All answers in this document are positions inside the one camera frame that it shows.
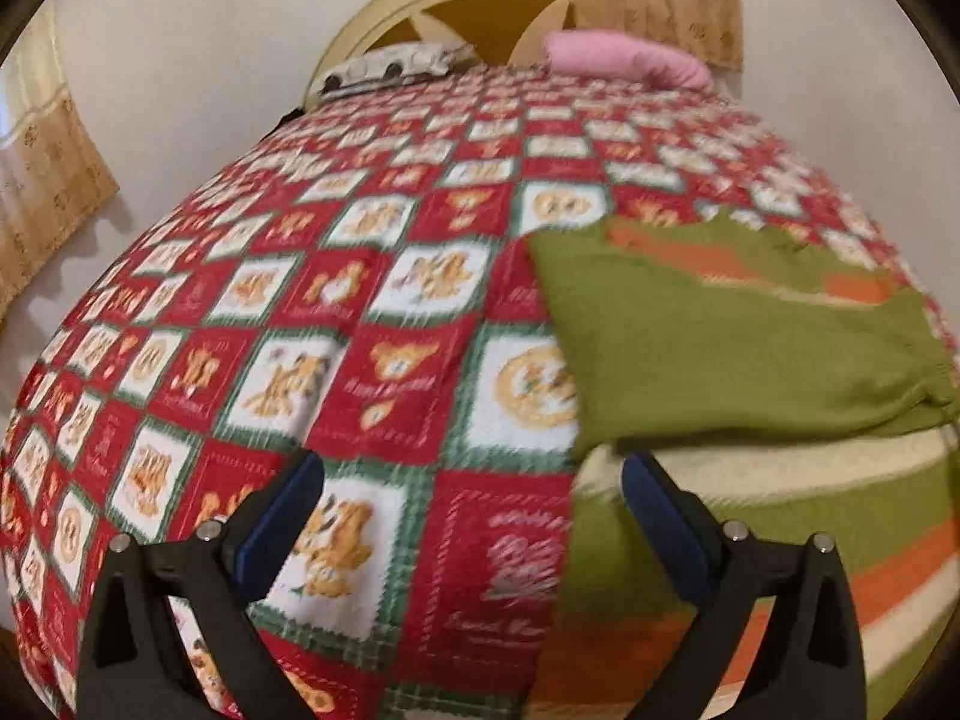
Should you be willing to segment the pink pillow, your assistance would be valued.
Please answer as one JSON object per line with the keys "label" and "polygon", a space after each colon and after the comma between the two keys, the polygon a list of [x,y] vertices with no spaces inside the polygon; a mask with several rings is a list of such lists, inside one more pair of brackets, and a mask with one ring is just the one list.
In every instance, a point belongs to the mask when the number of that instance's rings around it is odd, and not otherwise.
{"label": "pink pillow", "polygon": [[563,29],[544,39],[551,70],[604,80],[643,83],[650,88],[709,91],[713,76],[685,50],[624,32]]}

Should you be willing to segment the green orange cream striped sweater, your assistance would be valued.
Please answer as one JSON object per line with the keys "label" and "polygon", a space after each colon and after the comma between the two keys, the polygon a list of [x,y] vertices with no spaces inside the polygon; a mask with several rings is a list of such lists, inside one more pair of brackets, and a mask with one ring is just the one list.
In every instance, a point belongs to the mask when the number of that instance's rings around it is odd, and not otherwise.
{"label": "green orange cream striped sweater", "polygon": [[519,372],[526,408],[573,406],[579,465],[537,718],[620,717],[693,621],[630,505],[647,450],[721,520],[770,541],[828,533],[853,590],[866,712],[939,661],[958,603],[958,377],[923,294],[781,227],[612,216],[527,238],[562,364]]}

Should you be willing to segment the red patchwork teddy bedspread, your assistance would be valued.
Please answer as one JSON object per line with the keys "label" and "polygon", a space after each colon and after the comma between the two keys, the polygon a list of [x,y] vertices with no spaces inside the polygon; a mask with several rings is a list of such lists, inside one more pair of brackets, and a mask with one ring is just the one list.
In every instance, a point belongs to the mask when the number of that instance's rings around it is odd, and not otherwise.
{"label": "red patchwork teddy bedspread", "polygon": [[777,226],[923,294],[827,174],[692,91],[490,68],[313,107],[106,271],[29,372],[2,449],[21,668],[76,712],[114,536],[228,520],[298,449],[325,488],[249,619],[317,718],[537,718],[578,418],[527,238],[612,216]]}

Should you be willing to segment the cream wooden headboard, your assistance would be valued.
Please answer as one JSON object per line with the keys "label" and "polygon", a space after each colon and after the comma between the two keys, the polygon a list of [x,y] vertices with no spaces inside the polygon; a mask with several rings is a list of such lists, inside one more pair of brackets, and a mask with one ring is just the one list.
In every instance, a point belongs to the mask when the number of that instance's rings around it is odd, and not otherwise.
{"label": "cream wooden headboard", "polygon": [[532,67],[545,60],[545,37],[573,25],[573,0],[370,0],[322,52],[306,91],[342,62],[415,41],[470,46],[487,65]]}

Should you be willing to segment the white car-print pillow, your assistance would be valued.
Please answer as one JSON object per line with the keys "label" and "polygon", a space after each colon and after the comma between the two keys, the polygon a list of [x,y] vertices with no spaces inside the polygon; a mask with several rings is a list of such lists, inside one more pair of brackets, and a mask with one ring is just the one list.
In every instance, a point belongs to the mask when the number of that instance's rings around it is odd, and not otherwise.
{"label": "white car-print pillow", "polygon": [[368,50],[366,54],[321,70],[311,82],[308,93],[334,93],[359,83],[390,82],[397,78],[444,76],[456,68],[477,64],[478,60],[477,50],[470,44],[392,44]]}

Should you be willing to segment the beige side window curtain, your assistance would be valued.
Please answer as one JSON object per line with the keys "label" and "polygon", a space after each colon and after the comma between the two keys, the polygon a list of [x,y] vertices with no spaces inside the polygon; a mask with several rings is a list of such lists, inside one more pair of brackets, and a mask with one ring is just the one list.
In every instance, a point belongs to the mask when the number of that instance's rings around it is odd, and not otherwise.
{"label": "beige side window curtain", "polygon": [[0,305],[11,303],[119,184],[86,132],[46,0],[2,64]]}

